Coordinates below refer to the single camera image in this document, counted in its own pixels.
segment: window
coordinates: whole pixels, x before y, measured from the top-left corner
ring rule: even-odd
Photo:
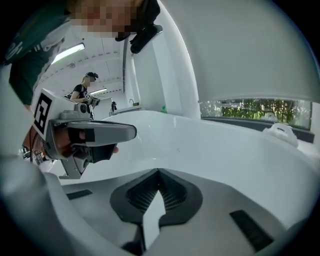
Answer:
[[[310,130],[312,104],[305,100],[231,99],[200,103],[201,118],[229,118],[284,123]]]

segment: vr headset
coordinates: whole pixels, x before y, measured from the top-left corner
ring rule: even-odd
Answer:
[[[154,24],[159,14],[160,7],[157,0],[144,0],[137,9],[136,18],[131,20],[128,31],[118,33],[115,40],[121,42],[128,38],[131,32],[136,33],[130,41],[130,50],[133,54],[138,54],[155,35],[163,31],[162,26]]]

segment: white panel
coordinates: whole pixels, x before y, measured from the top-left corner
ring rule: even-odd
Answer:
[[[152,45],[159,67],[159,73],[162,83],[163,95],[165,100],[165,108],[169,114],[190,117],[191,114],[184,114],[181,104],[178,80],[175,73],[174,64],[172,62],[169,47],[165,39],[165,32],[159,34],[153,41]]]
[[[114,38],[102,38],[104,52],[106,53],[119,53],[121,42],[117,42]]]
[[[155,20],[163,32],[153,41],[168,113],[200,119],[196,77],[181,34],[159,1],[161,13]]]
[[[141,105],[146,110],[160,111],[166,102],[152,43],[133,59]]]
[[[190,54],[200,101],[259,97],[320,102],[309,46],[271,1],[162,2]]]
[[[135,125],[138,134],[119,143],[111,160],[89,164],[81,180],[61,183],[167,168],[235,188],[286,228],[306,218],[318,198],[320,176],[313,162],[290,144],[260,131],[154,111],[122,113],[107,121]]]
[[[108,70],[111,78],[120,78],[120,59],[108,59],[107,61]]]
[[[139,93],[139,89],[138,89],[138,82],[137,82],[134,58],[132,56],[130,47],[127,48],[127,52],[126,52],[124,93],[125,93],[126,101],[128,102],[129,107],[133,106],[132,102],[129,103],[130,99],[132,99],[135,103],[141,101],[140,93]]]

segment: white ceiling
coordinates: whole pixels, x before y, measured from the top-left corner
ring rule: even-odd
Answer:
[[[95,72],[99,76],[88,88],[89,92],[107,89],[106,93],[98,96],[100,99],[109,98],[112,92],[123,91],[123,42],[116,42],[114,38],[98,38],[82,31],[80,26],[72,26],[65,35],[60,52],[79,43],[84,43],[85,49],[52,64],[41,77],[35,95],[41,88],[61,96],[67,95],[82,82],[87,72]]]

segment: black slot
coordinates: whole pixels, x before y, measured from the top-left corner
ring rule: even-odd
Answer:
[[[82,198],[88,195],[91,195],[92,192],[89,189],[73,192],[73,193],[68,193],[66,196],[69,198],[69,200],[77,199],[77,198]]]
[[[231,212],[230,216],[256,252],[274,241],[244,210]]]

